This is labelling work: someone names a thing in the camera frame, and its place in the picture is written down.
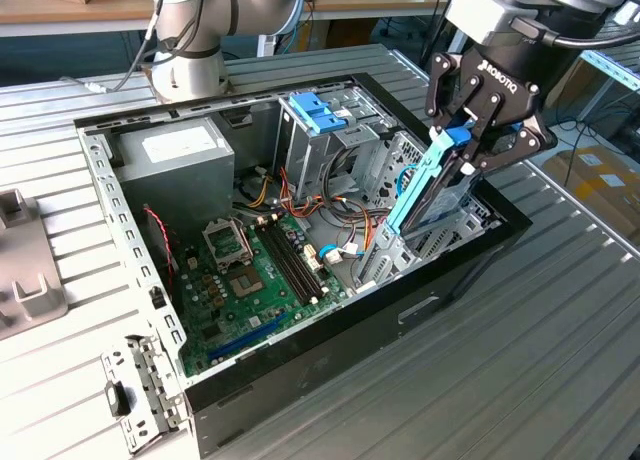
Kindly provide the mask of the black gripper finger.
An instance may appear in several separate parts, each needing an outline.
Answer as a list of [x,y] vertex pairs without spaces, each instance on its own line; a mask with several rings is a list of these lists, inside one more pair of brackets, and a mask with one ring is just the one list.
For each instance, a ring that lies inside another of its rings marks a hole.
[[460,54],[435,53],[430,60],[425,113],[434,127],[449,129],[463,124],[463,115],[452,107],[459,79]]
[[499,125],[495,114],[480,116],[462,151],[462,174],[474,176],[500,170],[557,145],[557,138],[539,114]]

